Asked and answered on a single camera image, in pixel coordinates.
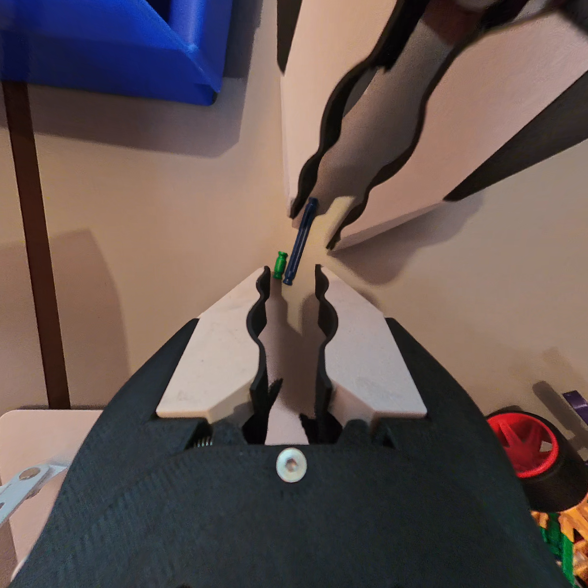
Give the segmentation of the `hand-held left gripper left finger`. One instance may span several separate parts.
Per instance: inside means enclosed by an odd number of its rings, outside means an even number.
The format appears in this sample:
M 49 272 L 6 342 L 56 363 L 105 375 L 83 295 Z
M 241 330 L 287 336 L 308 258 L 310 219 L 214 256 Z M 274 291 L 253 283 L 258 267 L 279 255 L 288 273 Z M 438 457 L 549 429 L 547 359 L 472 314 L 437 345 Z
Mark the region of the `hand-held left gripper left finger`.
M 269 267 L 259 268 L 201 313 L 158 417 L 228 420 L 249 443 L 266 442 L 272 391 L 259 336 L 267 324 L 270 283 Z

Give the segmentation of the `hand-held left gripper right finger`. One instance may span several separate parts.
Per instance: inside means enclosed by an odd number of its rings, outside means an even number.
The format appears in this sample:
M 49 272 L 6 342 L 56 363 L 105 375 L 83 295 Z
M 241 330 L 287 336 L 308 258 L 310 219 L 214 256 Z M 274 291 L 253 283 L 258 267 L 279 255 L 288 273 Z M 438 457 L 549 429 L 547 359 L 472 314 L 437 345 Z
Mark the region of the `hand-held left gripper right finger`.
M 384 314 L 328 268 L 315 266 L 319 348 L 316 440 L 334 443 L 351 421 L 372 430 L 386 418 L 428 414 Z

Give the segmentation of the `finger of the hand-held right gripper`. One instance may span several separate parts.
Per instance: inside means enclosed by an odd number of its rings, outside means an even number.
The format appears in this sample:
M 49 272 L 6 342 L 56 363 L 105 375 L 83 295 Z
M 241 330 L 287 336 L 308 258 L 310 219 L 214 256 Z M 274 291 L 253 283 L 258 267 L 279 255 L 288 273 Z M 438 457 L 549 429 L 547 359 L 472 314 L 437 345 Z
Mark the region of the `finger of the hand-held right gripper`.
M 541 9 L 483 33 L 427 101 L 406 163 L 337 221 L 338 251 L 448 201 L 452 190 L 587 73 L 587 10 Z
M 391 67 L 429 1 L 302 1 L 281 77 L 286 209 L 294 219 L 341 133 L 353 87 Z

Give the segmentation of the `short blue rod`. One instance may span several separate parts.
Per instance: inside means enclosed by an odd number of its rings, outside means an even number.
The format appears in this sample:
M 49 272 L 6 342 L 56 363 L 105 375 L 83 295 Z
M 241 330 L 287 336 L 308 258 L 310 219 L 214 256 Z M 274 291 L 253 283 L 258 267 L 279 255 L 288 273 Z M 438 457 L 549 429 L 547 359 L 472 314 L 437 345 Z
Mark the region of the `short blue rod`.
M 284 272 L 283 284 L 291 286 L 298 272 L 300 261 L 302 260 L 303 251 L 315 219 L 319 201 L 317 198 L 309 198 L 302 219 L 300 221 L 298 234 L 290 255 L 287 268 Z

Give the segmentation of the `black wheel red hub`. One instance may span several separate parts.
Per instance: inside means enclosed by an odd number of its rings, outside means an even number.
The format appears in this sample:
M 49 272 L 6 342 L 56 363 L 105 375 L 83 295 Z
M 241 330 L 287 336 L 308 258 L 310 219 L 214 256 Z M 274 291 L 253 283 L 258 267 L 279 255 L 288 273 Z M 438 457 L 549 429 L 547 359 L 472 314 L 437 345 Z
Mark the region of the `black wheel red hub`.
M 559 513 L 583 501 L 587 495 L 587 466 L 555 425 L 523 411 L 502 410 L 486 420 L 533 511 Z

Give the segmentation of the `red and green toy model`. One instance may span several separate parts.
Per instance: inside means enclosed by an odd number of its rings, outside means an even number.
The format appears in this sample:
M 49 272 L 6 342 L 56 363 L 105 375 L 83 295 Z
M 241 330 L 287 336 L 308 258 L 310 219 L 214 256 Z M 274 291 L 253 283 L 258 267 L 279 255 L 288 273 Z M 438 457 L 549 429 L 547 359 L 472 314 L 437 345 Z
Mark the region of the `red and green toy model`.
M 502 408 L 489 415 L 502 410 L 526 412 Z M 531 515 L 569 584 L 572 587 L 587 587 L 587 495 L 572 509 L 559 513 L 531 510 Z

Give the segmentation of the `white document stand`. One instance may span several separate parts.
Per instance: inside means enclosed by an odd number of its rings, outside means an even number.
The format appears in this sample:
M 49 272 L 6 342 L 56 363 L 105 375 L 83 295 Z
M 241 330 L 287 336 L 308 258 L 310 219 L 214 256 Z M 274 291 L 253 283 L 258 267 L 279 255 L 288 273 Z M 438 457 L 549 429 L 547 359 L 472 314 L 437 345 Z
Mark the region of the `white document stand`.
M 1 483 L 16 474 L 46 462 L 70 463 L 101 409 L 13 410 L 1 417 Z M 29 555 L 59 493 L 65 472 L 46 482 L 39 493 L 19 506 L 2 529 L 10 531 L 14 563 L 9 563 L 12 579 Z

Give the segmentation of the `blue storage bin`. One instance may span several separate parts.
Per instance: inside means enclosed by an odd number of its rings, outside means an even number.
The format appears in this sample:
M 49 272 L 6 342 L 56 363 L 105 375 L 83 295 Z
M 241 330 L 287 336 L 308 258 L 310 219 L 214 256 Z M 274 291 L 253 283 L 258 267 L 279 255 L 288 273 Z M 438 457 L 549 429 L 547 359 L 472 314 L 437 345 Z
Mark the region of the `blue storage bin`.
M 210 106 L 232 1 L 1 1 L 1 79 Z

